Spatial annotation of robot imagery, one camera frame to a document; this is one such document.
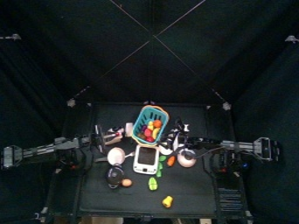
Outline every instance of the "yellow toy object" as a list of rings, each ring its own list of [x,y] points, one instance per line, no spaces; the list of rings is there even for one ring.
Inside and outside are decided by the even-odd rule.
[[[173,197],[172,196],[166,196],[164,198],[164,200],[162,200],[164,207],[166,207],[166,208],[170,207],[172,203],[173,203]]]
[[[149,130],[153,130],[154,129],[154,123],[152,121],[146,124],[146,128]]]
[[[152,133],[153,139],[156,139],[158,131],[160,131],[160,128],[153,129],[153,133]]]

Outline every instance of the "teal basket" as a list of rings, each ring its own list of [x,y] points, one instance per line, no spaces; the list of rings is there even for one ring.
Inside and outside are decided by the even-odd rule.
[[[153,120],[160,120],[162,122],[162,126],[160,128],[154,141],[149,143],[142,138],[140,138],[137,134],[142,130],[142,125],[146,125],[148,122]],[[168,120],[169,120],[168,113],[160,107],[150,106],[150,105],[144,106],[140,111],[138,117],[136,118],[136,122],[133,126],[132,138],[134,139],[134,141],[138,144],[141,144],[144,147],[154,147],[161,137],[161,134],[164,132],[164,127],[165,127],[165,124],[168,123]]]

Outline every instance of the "orange toy fruit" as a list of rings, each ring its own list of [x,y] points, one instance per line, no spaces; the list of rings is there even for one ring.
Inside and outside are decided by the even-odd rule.
[[[154,126],[156,128],[161,128],[161,126],[162,126],[162,122],[161,122],[160,120],[153,120],[153,126]]]

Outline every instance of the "green toy vegetable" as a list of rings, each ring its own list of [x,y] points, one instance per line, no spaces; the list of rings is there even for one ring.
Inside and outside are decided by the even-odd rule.
[[[150,177],[148,180],[148,187],[150,191],[154,191],[157,189],[157,183],[153,177]]]
[[[157,165],[157,170],[160,171],[164,168],[162,163],[160,162]]]
[[[160,177],[162,176],[161,170],[158,170],[158,171],[156,172],[154,176],[156,176],[157,178],[160,178]]]
[[[165,160],[165,156],[158,157],[158,161],[162,162]]]

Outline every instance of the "egg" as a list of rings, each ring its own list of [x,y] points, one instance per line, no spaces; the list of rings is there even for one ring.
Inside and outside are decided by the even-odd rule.
[[[122,182],[121,182],[121,185],[125,186],[125,187],[129,187],[132,185],[132,180],[128,179],[128,178],[124,178]]]

